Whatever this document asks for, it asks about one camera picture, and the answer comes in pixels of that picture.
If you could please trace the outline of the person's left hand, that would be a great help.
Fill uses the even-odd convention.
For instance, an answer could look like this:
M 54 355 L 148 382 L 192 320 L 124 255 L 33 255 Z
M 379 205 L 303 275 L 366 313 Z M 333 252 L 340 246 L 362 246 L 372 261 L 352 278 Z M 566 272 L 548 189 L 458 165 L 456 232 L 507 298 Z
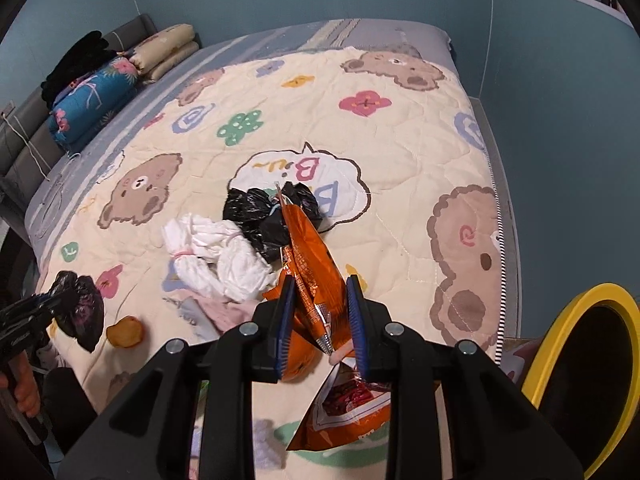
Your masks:
M 11 387 L 6 374 L 1 373 L 1 388 L 9 388 L 14 391 L 16 405 L 21 413 L 29 418 L 36 417 L 40 412 L 40 395 L 26 352 L 23 351 L 12 359 L 10 367 L 16 380 L 16 386 Z

